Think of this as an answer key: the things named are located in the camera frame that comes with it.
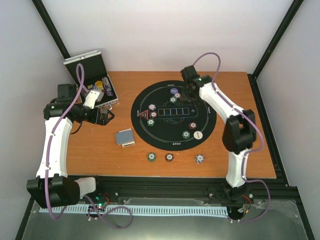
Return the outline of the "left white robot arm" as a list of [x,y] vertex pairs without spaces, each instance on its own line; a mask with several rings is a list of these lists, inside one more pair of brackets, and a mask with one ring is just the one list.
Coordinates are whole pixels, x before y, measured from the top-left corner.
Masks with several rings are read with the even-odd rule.
[[94,176],[73,180],[67,173],[68,141],[73,124],[91,123],[105,126],[115,116],[108,109],[95,106],[103,98],[103,92],[91,89],[83,103],[78,103],[79,92],[75,85],[58,85],[58,97],[44,110],[45,142],[43,155],[35,179],[27,181],[26,189],[44,209],[75,205],[87,195],[92,201],[103,198],[104,188]]

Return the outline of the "purple small blind button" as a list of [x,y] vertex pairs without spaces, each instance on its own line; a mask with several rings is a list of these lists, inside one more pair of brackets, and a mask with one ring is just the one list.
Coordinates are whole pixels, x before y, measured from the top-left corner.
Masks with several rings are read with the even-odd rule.
[[171,88],[171,89],[170,89],[170,93],[173,94],[173,95],[175,95],[175,94],[178,93],[178,92],[179,92],[179,91],[178,91],[177,88]]

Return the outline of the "blue poker chip stack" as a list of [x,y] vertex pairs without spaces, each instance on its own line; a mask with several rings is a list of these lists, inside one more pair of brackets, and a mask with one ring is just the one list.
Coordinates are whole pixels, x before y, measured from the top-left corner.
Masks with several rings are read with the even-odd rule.
[[197,164],[201,164],[204,162],[205,157],[202,154],[197,154],[194,159]]

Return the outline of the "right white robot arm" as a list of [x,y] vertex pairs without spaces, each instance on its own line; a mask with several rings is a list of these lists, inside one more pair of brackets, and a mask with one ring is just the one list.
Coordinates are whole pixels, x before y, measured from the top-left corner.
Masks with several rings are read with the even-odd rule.
[[235,202],[246,190],[248,157],[257,139],[255,113],[231,101],[210,76],[200,76],[194,66],[183,68],[180,74],[186,85],[181,95],[189,101],[205,101],[224,122],[222,143],[228,151],[228,172],[223,192],[228,202]]

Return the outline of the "green poker chip stack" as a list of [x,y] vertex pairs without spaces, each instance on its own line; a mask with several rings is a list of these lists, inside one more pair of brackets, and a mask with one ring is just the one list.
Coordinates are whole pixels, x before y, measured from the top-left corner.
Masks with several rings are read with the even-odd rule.
[[156,159],[157,159],[157,156],[156,156],[156,154],[154,152],[148,153],[147,160],[149,162],[154,162]]

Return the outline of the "red triangular all-in button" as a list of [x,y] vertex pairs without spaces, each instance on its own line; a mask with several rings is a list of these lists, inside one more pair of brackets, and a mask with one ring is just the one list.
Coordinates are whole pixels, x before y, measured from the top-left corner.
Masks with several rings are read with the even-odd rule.
[[139,116],[140,118],[144,118],[144,119],[148,120],[148,119],[150,118],[150,111],[149,111],[149,109],[147,109],[147,110],[145,110],[145,111],[143,111],[143,112],[140,112],[140,113],[138,114],[138,116]]

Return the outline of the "brown poker chip stack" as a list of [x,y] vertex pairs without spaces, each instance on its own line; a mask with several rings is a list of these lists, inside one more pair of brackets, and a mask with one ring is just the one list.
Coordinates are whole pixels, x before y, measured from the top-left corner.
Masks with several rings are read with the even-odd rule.
[[165,160],[166,160],[167,162],[172,162],[173,159],[174,159],[174,155],[173,155],[172,153],[167,153],[167,154],[165,155]]

